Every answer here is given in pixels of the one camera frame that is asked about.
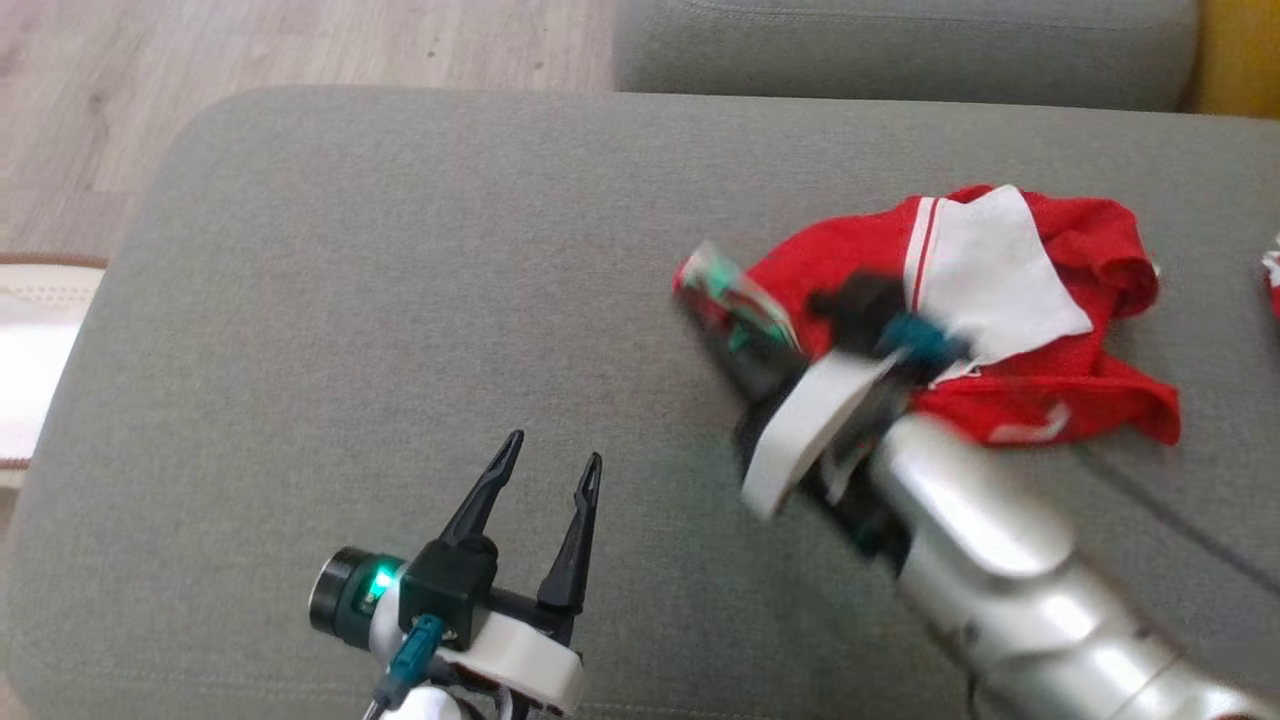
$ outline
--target white stripe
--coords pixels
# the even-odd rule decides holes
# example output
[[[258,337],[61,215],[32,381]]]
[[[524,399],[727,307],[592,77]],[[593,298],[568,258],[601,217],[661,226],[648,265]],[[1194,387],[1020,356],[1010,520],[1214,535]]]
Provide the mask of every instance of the white stripe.
[[[929,227],[929,222],[925,220],[925,227],[929,227],[928,237],[924,238],[924,266],[920,272],[924,275],[920,278],[920,286],[915,288],[915,297],[910,299],[916,310],[924,310],[924,296],[929,287],[929,268],[934,268],[938,261],[938,245],[942,242],[942,217],[947,214],[947,209],[955,205],[954,200],[947,200],[946,197],[940,197],[937,206],[933,209],[933,223]]]
[[[1071,409],[1065,402],[1059,402],[1052,410],[1044,414],[1043,425],[1018,425],[1006,424],[992,428],[987,442],[993,445],[1025,445],[1032,442],[1050,442],[1062,434],[1066,424],[1071,421]]]
[[[906,243],[906,258],[902,260],[902,284],[906,306],[911,306],[911,293],[915,292],[915,269],[920,265],[920,252],[924,250],[924,233],[929,229],[929,213],[937,197],[922,197],[915,206],[915,224],[911,225],[911,240]]]

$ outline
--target gray sofa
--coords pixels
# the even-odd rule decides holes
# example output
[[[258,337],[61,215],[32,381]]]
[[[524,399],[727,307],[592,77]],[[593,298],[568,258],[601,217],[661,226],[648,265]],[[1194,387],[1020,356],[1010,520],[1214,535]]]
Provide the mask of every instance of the gray sofa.
[[[1171,110],[1196,0],[626,0],[620,90]]]
[[[14,520],[6,671],[40,719],[358,717],[319,565],[398,555],[529,433],[490,524],[532,592],[604,456],[585,717],[954,717],[964,678],[795,505],[741,507],[740,407],[672,307],[700,241],[751,261],[836,214],[1010,182],[1137,213],[1164,295],[1114,337],[1185,433],[1093,443],[1280,578],[1280,337],[1257,260],[1280,124],[673,95],[278,88],[174,143],[67,368]],[[1280,600],[1057,450],[1004,462],[1211,667],[1280,692]]]

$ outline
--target yellow object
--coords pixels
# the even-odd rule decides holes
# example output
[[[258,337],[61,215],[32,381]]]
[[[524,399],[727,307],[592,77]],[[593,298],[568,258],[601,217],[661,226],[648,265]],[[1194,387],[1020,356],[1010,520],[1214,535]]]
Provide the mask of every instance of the yellow object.
[[[1188,109],[1280,119],[1280,0],[1201,0]]]

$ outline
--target white fabric label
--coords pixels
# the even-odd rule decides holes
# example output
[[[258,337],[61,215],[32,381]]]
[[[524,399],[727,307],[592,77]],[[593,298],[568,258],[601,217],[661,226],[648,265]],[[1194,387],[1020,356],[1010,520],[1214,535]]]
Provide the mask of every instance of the white fabric label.
[[[1006,184],[969,204],[922,199],[904,264],[908,305],[993,365],[1091,332],[1044,254],[1030,208]]]

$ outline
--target red cloth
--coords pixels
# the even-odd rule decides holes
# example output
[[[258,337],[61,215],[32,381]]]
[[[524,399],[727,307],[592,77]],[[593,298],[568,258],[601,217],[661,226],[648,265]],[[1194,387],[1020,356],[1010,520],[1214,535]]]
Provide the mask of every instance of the red cloth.
[[[991,190],[968,187],[947,199],[970,202]],[[1093,332],[986,366],[980,377],[940,383],[919,393],[916,407],[992,445],[1068,442],[1126,423],[1160,442],[1176,443],[1178,391],[1102,350],[1114,318],[1142,313],[1156,300],[1156,272],[1133,213],[1102,199],[1034,192],[1023,197],[1046,254]],[[812,357],[831,348],[831,336],[827,324],[808,313],[809,295],[836,290],[856,269],[902,277],[920,201],[910,197],[878,215],[823,220],[748,272],[791,315],[801,348]]]

